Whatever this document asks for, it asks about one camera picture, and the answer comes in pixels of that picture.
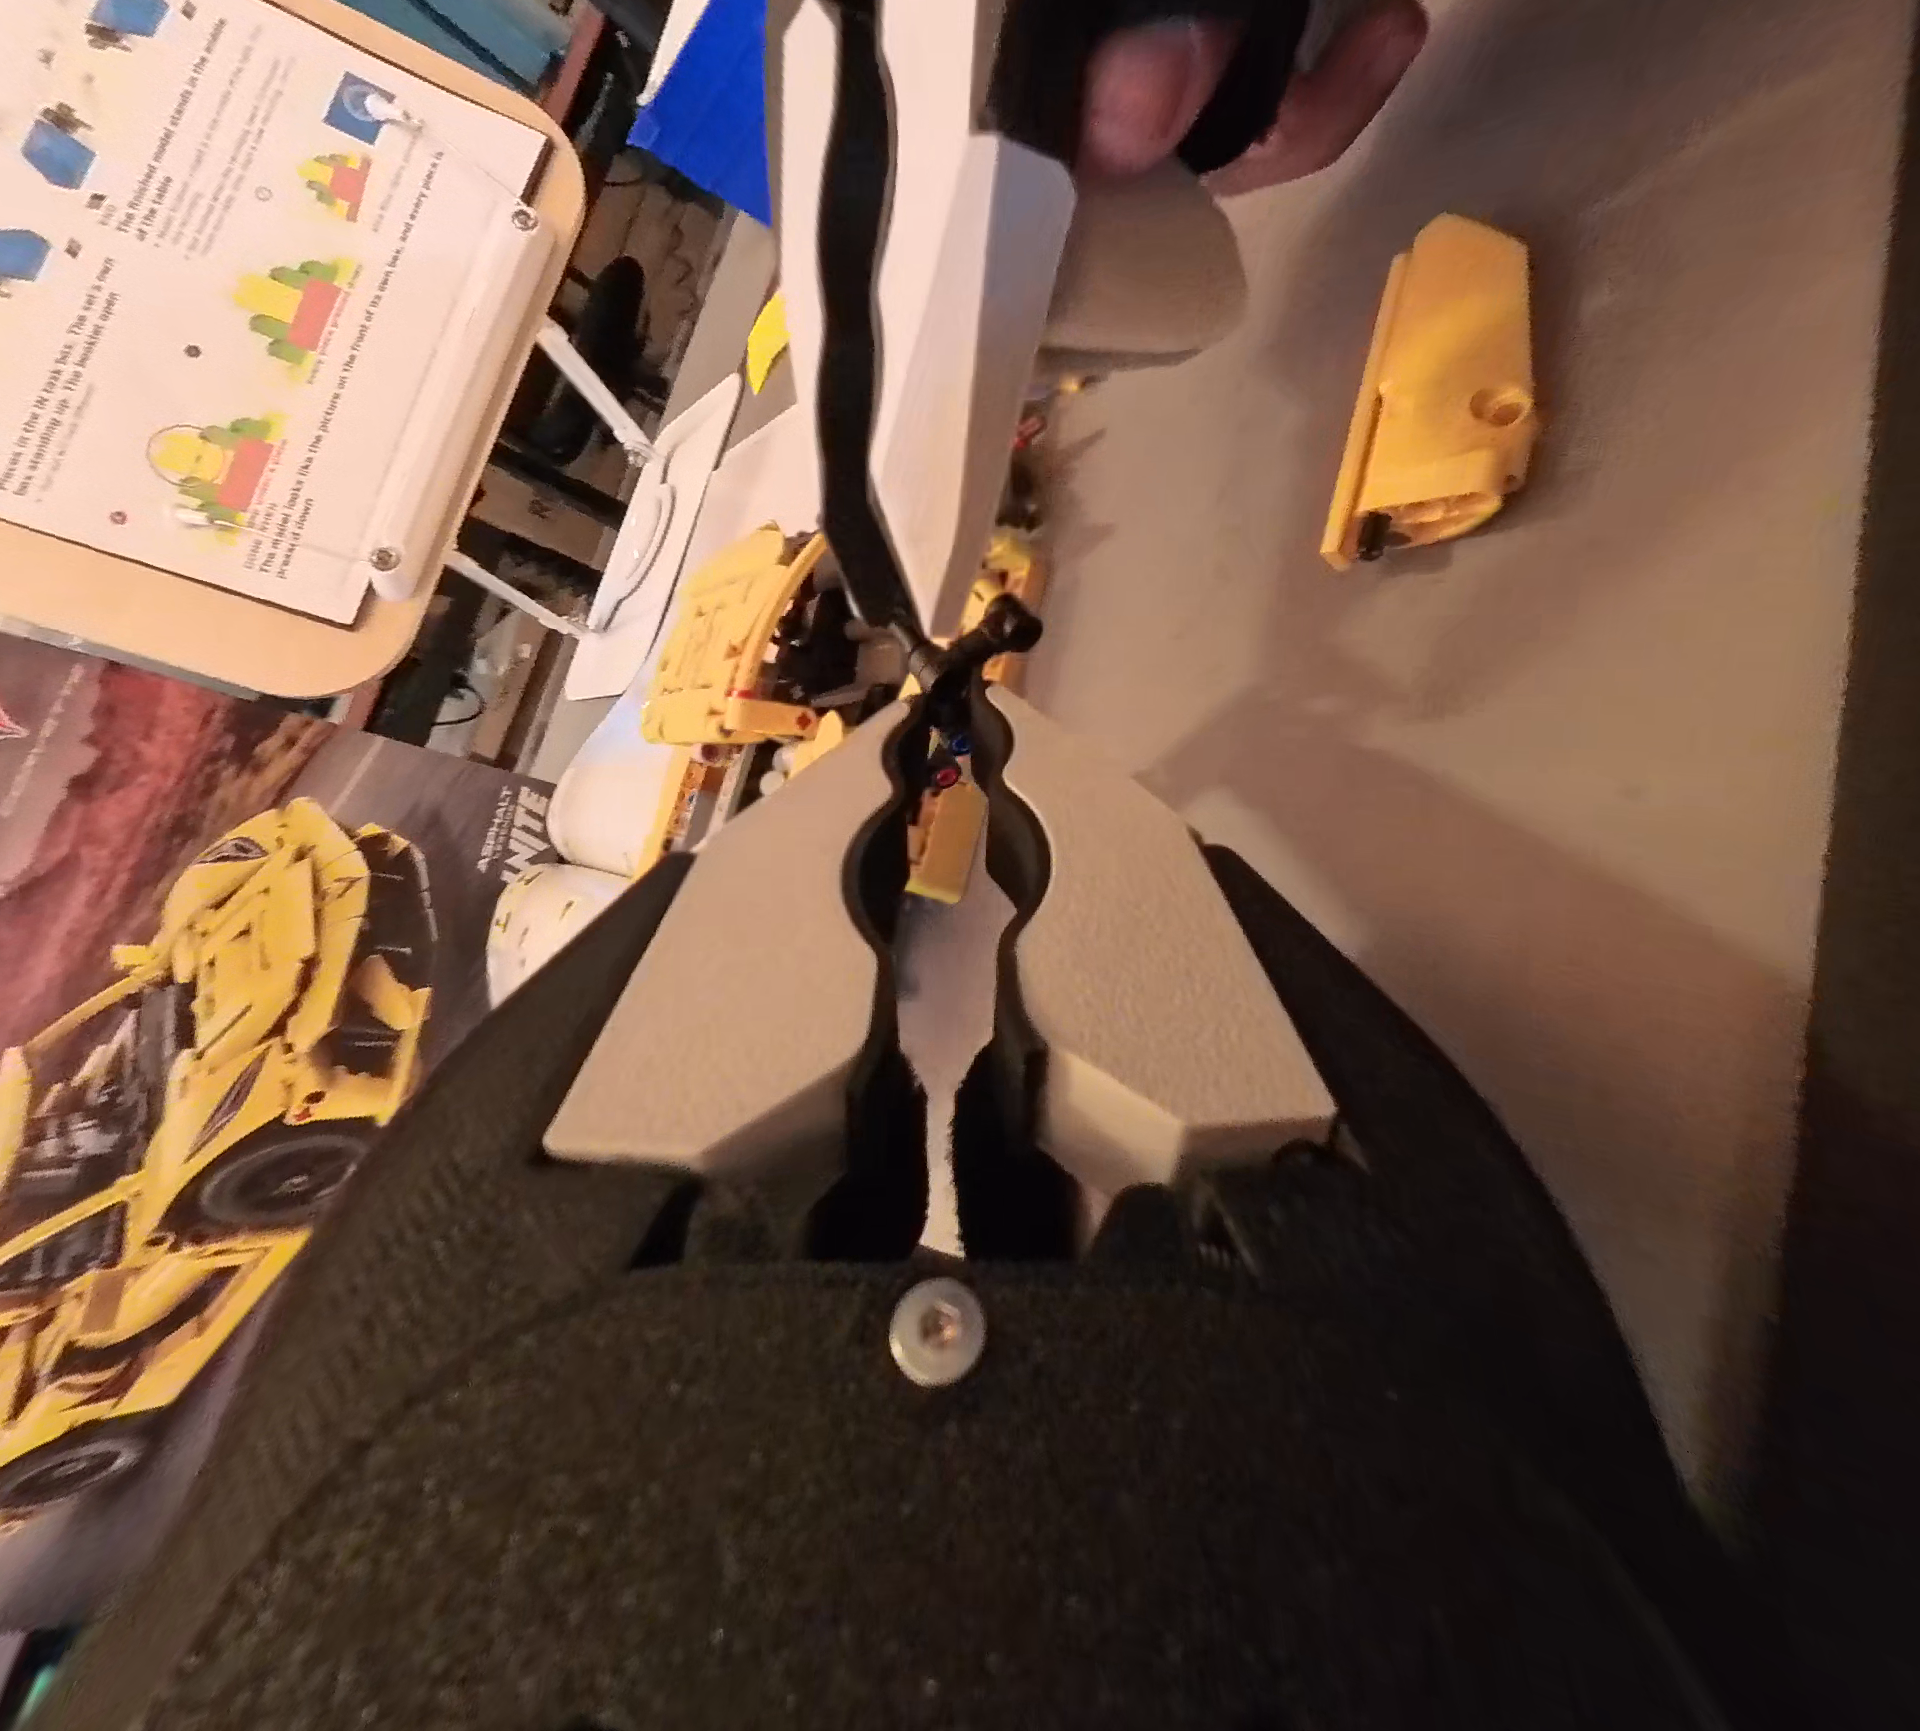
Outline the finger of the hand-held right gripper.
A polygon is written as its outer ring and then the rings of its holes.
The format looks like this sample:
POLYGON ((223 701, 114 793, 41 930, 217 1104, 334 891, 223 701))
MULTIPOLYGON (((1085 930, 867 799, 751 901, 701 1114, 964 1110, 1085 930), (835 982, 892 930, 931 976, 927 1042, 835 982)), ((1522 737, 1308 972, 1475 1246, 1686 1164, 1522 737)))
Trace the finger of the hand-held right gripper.
POLYGON ((869 623, 959 631, 1076 187, 1004 123, 1015 0, 771 0, 771 165, 823 529, 869 623))

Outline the black perforated mat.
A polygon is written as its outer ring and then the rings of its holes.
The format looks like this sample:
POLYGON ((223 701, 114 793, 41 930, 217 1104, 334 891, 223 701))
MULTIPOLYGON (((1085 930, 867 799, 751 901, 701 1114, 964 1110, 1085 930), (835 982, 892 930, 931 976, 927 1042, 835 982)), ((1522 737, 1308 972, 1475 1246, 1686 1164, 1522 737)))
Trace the black perforated mat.
POLYGON ((1816 1726, 1918 1724, 1918 107, 1908 81, 1751 1552, 1816 1726))

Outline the yellow brick car model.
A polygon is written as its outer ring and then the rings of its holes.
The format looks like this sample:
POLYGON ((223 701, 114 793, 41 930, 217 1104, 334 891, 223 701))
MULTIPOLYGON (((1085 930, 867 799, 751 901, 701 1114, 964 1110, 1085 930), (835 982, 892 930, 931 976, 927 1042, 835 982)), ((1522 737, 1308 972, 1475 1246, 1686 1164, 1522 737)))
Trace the yellow brick car model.
POLYGON ((908 645, 852 599, 821 529, 796 405, 731 447, 639 709, 667 751, 661 813, 741 801, 793 777, 876 709, 921 691, 908 645))

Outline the yellow curved panel piece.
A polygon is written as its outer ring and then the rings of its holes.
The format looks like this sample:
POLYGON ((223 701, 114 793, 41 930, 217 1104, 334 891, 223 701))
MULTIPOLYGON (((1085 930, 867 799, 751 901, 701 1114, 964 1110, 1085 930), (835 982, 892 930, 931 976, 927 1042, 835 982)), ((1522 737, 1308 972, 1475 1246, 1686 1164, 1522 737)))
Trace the yellow curved panel piece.
POLYGON ((1336 571, 1452 543, 1522 491, 1540 435, 1525 241, 1440 213, 1390 263, 1331 497, 1336 571))

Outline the grey desk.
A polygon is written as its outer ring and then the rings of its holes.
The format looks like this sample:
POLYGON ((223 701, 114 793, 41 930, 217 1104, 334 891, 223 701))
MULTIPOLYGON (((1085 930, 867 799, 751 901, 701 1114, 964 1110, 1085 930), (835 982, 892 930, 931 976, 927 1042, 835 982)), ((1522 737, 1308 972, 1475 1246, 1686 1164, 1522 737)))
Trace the grey desk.
POLYGON ((1609 1286, 1693 1486, 1744 1474, 1793 1162, 1917 0, 1424 0, 1318 175, 1228 203, 1215 351, 1063 409, 1025 691, 1455 1056, 1609 1286), (1388 265, 1532 261, 1482 531, 1318 545, 1388 265))

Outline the open instruction booklet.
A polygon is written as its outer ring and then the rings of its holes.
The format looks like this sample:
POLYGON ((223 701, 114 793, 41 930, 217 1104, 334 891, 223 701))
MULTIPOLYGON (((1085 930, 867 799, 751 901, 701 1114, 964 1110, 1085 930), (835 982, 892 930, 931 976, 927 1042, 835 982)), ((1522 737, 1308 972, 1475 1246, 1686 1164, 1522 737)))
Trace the open instruction booklet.
POLYGON ((635 681, 615 699, 564 699, 542 757, 558 779, 535 821, 538 853, 501 891, 487 940, 491 1006, 538 974, 601 918, 658 855, 658 817, 679 771, 676 749, 648 741, 648 691, 635 681))

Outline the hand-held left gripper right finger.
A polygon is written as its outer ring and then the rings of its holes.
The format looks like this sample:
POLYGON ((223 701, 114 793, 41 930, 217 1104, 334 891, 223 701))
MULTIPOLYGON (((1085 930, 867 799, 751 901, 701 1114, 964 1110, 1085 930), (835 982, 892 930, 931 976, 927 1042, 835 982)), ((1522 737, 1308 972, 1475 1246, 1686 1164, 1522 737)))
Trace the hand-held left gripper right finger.
POLYGON ((1085 1228, 1333 1142, 1338 1112, 1188 821, 1007 687, 972 703, 987 871, 1012 905, 956 1092, 963 1228, 1085 1228))

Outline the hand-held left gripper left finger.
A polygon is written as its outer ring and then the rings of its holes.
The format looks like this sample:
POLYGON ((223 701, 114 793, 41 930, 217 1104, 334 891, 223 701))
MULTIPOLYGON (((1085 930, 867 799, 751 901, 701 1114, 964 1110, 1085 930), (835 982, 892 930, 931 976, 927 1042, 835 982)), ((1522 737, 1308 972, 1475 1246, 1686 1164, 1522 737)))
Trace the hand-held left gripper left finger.
POLYGON ((544 1132, 552 1156, 754 1188, 811 1254, 918 1246, 927 1092, 896 936, 924 739, 894 703, 684 859, 544 1132))

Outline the thin yellow beam piece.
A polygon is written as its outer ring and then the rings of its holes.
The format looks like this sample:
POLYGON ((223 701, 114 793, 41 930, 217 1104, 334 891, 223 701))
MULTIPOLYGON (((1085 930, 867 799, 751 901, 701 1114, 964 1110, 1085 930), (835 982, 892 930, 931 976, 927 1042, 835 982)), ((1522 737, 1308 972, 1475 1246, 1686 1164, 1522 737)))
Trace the thin yellow beam piece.
MULTIPOLYGON (((1004 585, 979 585, 964 615, 963 639, 992 629, 996 649, 980 663, 989 685, 1025 689, 1026 657, 1045 623, 1028 601, 1004 585)), ((924 759, 922 793, 908 819, 908 879, 914 897, 955 905, 968 887, 989 821, 989 799, 976 781, 972 735, 961 721, 935 727, 924 759)))

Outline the blue plastic bin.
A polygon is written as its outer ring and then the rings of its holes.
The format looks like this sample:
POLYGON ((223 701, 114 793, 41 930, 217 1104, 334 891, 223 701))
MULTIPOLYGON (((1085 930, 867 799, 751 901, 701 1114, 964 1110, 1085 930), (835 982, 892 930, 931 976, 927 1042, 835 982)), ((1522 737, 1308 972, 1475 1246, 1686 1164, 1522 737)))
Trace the blue plastic bin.
POLYGON ((771 0, 704 0, 658 81, 637 103, 628 149, 771 227, 766 107, 771 0))

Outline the toy car box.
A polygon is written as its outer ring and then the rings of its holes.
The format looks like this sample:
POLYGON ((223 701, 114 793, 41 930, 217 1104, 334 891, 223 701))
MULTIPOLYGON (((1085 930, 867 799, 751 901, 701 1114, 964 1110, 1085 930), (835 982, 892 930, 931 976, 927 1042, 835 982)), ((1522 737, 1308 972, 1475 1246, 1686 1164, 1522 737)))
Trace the toy car box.
POLYGON ((3 1622, 154 1550, 291 1270, 488 1012, 551 787, 3 639, 3 1622))

